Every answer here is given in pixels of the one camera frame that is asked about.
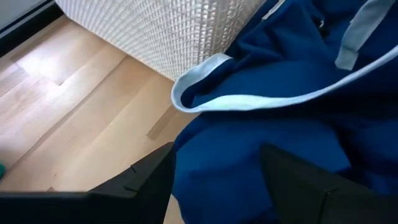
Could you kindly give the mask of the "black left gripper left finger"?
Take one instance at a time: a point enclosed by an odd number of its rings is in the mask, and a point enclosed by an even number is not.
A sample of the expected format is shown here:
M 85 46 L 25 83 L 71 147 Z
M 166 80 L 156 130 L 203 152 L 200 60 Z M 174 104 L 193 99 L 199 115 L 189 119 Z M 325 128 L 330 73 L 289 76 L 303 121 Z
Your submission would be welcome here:
M 0 224 L 163 224 L 175 163 L 168 142 L 87 192 L 0 192 Z

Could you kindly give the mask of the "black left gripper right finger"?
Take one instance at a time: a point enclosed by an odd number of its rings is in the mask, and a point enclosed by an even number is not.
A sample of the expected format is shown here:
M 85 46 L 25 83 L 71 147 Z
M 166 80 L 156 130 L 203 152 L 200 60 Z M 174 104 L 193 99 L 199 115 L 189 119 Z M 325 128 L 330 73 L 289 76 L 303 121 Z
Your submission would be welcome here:
M 281 224 L 398 224 L 398 195 L 377 194 L 271 144 L 260 160 Z

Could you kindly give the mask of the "blue garment white trim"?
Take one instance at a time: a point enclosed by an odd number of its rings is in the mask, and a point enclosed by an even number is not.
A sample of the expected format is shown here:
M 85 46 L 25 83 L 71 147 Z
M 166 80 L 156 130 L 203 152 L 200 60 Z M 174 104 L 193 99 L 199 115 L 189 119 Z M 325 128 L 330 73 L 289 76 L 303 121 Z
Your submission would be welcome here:
M 398 194 L 398 0 L 266 0 L 225 53 L 182 75 L 172 193 L 186 224 L 271 222 L 273 144 Z

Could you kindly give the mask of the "large white perforated basket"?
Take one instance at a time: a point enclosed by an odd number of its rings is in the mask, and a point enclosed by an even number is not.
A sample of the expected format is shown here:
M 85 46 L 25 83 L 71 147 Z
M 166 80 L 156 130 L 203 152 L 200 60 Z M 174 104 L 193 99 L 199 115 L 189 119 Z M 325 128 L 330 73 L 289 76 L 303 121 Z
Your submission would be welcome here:
M 266 0 L 55 0 L 64 14 L 175 81 L 225 52 Z

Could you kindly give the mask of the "black table edge rail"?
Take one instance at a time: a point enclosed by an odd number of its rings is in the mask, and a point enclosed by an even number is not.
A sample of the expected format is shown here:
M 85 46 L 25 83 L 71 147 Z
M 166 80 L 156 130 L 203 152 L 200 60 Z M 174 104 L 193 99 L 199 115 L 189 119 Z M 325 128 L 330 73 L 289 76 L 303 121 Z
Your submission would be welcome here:
M 0 28 L 0 58 L 64 15 L 55 0 L 40 0 Z

